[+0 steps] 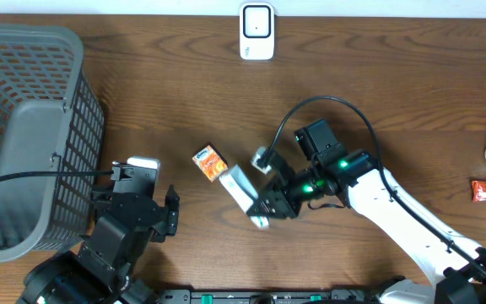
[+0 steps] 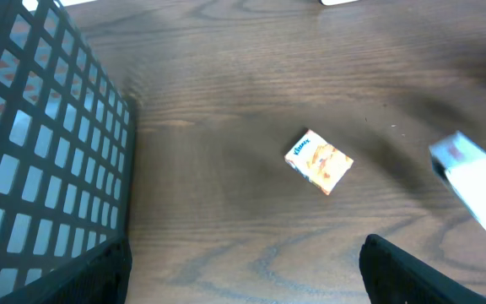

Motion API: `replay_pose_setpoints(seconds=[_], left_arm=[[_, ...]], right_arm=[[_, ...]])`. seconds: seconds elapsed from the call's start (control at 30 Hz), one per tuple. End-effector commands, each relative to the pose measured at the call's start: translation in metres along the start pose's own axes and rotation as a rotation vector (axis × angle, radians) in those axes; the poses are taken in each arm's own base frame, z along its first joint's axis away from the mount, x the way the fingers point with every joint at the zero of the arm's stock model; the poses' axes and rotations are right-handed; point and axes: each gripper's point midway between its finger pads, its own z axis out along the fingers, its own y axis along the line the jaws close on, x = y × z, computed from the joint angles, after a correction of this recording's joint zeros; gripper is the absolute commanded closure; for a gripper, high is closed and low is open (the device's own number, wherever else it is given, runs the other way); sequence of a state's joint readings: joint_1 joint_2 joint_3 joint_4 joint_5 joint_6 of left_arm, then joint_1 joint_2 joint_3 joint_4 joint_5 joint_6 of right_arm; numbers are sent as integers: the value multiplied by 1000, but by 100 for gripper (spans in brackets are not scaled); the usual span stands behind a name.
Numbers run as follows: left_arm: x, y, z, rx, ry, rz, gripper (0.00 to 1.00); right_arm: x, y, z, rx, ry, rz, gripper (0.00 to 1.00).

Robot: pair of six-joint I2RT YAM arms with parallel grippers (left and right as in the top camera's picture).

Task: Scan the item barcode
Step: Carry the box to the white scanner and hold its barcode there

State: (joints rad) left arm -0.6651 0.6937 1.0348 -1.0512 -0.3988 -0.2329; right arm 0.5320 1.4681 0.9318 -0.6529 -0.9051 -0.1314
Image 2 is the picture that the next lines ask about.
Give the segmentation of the orange tissue pack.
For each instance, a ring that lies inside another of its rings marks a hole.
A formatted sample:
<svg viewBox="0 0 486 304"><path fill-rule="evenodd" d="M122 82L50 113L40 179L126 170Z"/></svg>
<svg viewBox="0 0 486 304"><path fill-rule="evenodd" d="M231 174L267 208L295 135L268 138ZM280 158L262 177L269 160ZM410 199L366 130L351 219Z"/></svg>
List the orange tissue pack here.
<svg viewBox="0 0 486 304"><path fill-rule="evenodd" d="M287 152L284 160L326 195L331 193L354 163L310 129Z"/></svg>

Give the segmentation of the white green medicine box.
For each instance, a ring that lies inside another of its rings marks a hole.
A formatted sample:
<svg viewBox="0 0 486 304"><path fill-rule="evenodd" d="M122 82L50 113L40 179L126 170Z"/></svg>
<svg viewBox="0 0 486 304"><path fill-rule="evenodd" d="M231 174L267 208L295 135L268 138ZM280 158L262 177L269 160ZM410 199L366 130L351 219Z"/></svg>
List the white green medicine box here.
<svg viewBox="0 0 486 304"><path fill-rule="evenodd" d="M461 132L429 146L434 172L486 230L486 151Z"/></svg>

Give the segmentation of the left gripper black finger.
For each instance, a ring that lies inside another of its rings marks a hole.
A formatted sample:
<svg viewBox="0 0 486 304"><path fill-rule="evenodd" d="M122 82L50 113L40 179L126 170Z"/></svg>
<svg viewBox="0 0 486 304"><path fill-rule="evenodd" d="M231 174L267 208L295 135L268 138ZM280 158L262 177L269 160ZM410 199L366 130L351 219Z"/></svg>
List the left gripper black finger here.
<svg viewBox="0 0 486 304"><path fill-rule="evenodd" d="M486 304L486 297L376 234L366 237L359 270L372 304Z"/></svg>

